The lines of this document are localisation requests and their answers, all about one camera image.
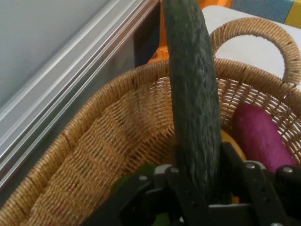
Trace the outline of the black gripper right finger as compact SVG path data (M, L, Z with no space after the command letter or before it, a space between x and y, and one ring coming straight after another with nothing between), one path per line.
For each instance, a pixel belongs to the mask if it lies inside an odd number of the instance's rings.
M222 226L301 224L300 167L285 165L272 173L258 161L243 161L228 142L222 144L221 162L240 201L220 208Z

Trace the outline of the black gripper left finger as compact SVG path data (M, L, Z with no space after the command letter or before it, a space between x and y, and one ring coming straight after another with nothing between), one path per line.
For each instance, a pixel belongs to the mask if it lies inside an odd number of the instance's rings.
M83 226L208 226L210 210L172 165L141 167L113 185Z

